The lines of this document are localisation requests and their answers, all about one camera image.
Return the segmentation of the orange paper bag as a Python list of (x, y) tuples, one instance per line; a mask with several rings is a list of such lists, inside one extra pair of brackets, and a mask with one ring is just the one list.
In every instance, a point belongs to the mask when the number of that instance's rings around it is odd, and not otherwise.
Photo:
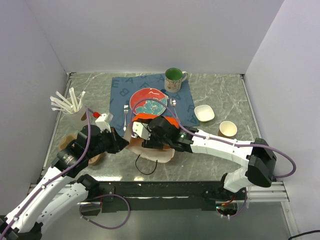
[(175, 150), (152, 136), (148, 124), (157, 117), (154, 114), (137, 114), (128, 124), (123, 138), (129, 142), (126, 147), (128, 151), (156, 164), (166, 164), (173, 159)]

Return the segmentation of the brown cardboard cup carrier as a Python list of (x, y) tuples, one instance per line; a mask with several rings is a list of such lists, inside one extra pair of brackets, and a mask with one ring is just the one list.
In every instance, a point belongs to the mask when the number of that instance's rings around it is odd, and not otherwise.
[[(75, 134), (69, 134), (67, 136), (65, 136), (63, 138), (63, 140), (60, 142), (59, 144), (59, 149), (60, 150), (63, 150), (65, 149), (70, 143), (72, 143), (73, 141), (75, 141), (77, 139), (77, 136)], [(103, 154), (100, 153), (98, 154), (97, 156), (95, 157), (92, 157), (89, 161), (88, 161), (88, 165), (89, 166), (94, 166), (94, 165), (97, 165), (100, 160), (102, 159), (103, 157)]]

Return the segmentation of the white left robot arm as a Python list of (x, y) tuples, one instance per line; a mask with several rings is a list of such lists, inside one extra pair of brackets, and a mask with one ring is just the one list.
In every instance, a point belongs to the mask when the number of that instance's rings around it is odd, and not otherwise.
[(79, 172), (89, 160), (103, 154), (117, 154), (129, 142), (112, 127), (101, 130), (86, 125), (76, 139), (58, 152), (47, 172), (30, 194), (10, 213), (0, 218), (0, 237), (7, 240), (39, 240), (49, 226), (72, 205), (94, 201), (100, 183)]

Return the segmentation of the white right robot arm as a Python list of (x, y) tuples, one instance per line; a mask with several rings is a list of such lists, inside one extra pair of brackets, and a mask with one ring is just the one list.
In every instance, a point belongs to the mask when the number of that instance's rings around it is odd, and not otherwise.
[(227, 139), (197, 128), (184, 127), (178, 121), (169, 121), (163, 116), (149, 119), (146, 123), (135, 121), (132, 130), (144, 139), (148, 148), (167, 145), (178, 152), (211, 155), (240, 165), (239, 169), (221, 178), (218, 192), (223, 199), (232, 198), (250, 185), (262, 188), (272, 185), (277, 158), (262, 138), (256, 138), (254, 142)]

